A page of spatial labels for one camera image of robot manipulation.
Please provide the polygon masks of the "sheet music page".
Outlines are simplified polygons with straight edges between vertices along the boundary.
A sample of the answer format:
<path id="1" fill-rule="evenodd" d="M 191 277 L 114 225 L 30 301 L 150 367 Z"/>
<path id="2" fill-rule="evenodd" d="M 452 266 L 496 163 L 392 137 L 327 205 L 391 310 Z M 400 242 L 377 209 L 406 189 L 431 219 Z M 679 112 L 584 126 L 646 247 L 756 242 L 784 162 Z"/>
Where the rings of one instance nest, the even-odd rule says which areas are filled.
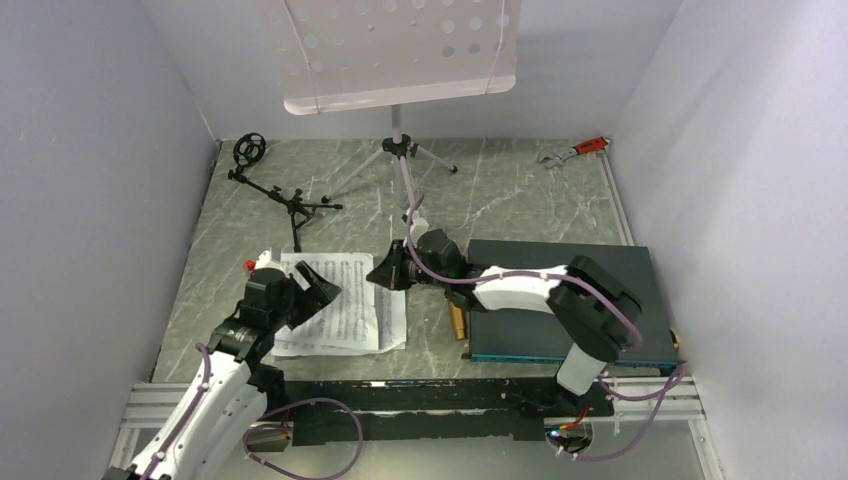
<path id="1" fill-rule="evenodd" d="M 403 350 L 407 340 L 406 295 L 378 289 L 375 293 L 379 340 L 376 350 L 361 350 L 345 347 L 321 346 L 292 341 L 276 340 L 271 354 L 274 357 L 302 356 L 363 356 L 382 354 L 391 350 Z"/>
<path id="2" fill-rule="evenodd" d="M 373 266 L 366 253 L 279 253 L 267 252 L 267 267 L 294 274 L 295 264 L 307 263 L 329 282 L 341 288 L 340 295 L 303 325 L 280 330 L 271 354 L 295 356 L 357 356 L 374 353 L 379 347 L 379 327 L 374 288 L 365 280 Z"/>

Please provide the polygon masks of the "lilac music stand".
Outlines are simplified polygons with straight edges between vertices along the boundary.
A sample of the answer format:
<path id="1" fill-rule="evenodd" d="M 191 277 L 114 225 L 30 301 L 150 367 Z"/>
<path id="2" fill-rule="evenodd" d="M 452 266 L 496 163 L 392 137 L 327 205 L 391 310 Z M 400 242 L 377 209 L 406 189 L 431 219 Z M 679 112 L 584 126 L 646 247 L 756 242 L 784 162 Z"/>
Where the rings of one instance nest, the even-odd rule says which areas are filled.
<path id="1" fill-rule="evenodd" d="M 499 94 L 517 81 L 518 1 L 254 1 L 282 71 L 282 102 L 296 116 L 391 110 L 384 154 L 415 209 L 404 105 Z"/>

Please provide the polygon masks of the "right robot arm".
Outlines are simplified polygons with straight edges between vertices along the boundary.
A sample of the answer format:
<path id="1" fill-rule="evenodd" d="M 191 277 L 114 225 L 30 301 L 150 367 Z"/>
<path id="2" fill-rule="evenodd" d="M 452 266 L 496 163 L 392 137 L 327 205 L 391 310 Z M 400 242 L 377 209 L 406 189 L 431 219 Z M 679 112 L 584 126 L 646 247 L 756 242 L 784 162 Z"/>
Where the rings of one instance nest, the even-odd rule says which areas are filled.
<path id="1" fill-rule="evenodd" d="M 554 316 L 572 340 L 550 391 L 553 406 L 564 415 L 585 407 L 589 389 L 607 366 L 643 342 L 635 325 L 642 312 L 637 297 L 583 255 L 542 269 L 473 263 L 436 229 L 417 240 L 393 240 L 366 279 L 392 291 L 437 286 L 465 311 L 523 310 Z"/>

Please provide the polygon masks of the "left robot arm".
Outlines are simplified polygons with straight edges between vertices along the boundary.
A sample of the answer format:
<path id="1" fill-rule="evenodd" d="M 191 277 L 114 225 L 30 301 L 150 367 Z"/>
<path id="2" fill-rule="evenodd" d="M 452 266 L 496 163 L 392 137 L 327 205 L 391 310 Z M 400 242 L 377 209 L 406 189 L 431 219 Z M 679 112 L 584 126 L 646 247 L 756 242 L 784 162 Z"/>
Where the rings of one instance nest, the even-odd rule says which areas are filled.
<path id="1" fill-rule="evenodd" d="M 254 268 L 233 313 L 196 348 L 201 365 L 153 439 L 107 479 L 210 479 L 259 418 L 279 417 L 287 406 L 284 374 L 263 364 L 276 333 L 312 319 L 341 287 L 307 263 L 297 273 Z"/>

